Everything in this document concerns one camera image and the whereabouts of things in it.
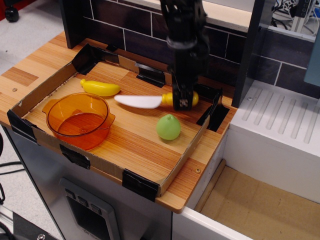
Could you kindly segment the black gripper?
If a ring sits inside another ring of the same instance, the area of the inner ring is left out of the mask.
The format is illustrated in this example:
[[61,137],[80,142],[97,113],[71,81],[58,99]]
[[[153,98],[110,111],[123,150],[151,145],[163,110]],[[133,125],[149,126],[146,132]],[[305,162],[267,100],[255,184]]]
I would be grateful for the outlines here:
[[201,0],[162,0],[168,28],[167,45],[173,50],[172,97],[175,111],[193,106],[197,75],[207,72],[210,45],[205,34],[207,14]]

